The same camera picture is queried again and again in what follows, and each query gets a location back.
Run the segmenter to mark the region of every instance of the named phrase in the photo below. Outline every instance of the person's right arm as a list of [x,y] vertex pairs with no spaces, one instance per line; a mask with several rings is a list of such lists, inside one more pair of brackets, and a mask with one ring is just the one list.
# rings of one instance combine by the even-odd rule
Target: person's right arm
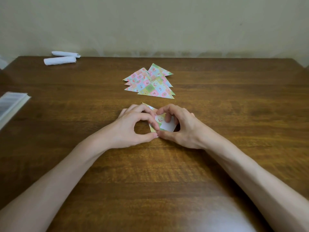
[[160,108],[180,123],[179,132],[157,131],[158,136],[182,146],[204,149],[243,189],[275,231],[309,231],[309,202],[259,166],[234,144],[199,121],[193,113],[173,104]]

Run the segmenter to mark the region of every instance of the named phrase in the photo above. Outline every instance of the table top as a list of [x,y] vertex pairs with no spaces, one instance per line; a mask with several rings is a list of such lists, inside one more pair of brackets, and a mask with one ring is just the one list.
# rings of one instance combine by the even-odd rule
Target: table top
[[[0,131],[0,207],[84,138],[142,102],[174,103],[309,198],[309,74],[292,59],[87,58],[45,66],[19,57],[0,93],[32,98]],[[155,63],[175,99],[124,91]],[[147,133],[146,122],[136,132]],[[204,151],[157,138],[105,152],[73,189],[48,231],[271,231],[257,208]]]

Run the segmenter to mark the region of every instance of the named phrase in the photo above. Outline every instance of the white rolled paper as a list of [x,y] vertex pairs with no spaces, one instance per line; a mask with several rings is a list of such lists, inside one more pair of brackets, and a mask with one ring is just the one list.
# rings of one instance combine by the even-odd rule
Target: white rolled paper
[[79,54],[71,52],[52,51],[52,54],[55,56],[74,56],[75,58],[80,58]]
[[63,63],[76,63],[76,58],[73,57],[73,56],[59,57],[59,58],[45,58],[44,63],[45,63],[45,65],[56,65],[56,64],[63,64]]

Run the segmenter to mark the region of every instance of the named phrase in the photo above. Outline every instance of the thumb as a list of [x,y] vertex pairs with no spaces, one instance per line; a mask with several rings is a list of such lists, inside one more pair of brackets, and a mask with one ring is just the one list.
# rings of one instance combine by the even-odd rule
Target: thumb
[[163,131],[159,130],[157,131],[157,134],[160,138],[166,139],[166,140],[171,140],[173,142],[176,142],[175,136],[178,132],[168,132],[168,131]]
[[155,139],[157,137],[157,133],[148,133],[148,134],[137,134],[137,144],[143,143],[143,142],[150,142],[151,140]]

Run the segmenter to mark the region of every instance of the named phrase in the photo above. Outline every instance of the person's left hand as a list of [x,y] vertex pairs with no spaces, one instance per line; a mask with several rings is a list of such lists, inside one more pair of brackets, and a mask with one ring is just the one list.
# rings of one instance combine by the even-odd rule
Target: person's left hand
[[113,123],[105,126],[96,133],[89,136],[91,145],[96,154],[111,148],[125,148],[143,142],[150,142],[158,135],[157,133],[137,134],[134,132],[136,122],[147,120],[155,130],[159,130],[159,124],[155,120],[155,112],[144,104],[131,105],[123,109]]

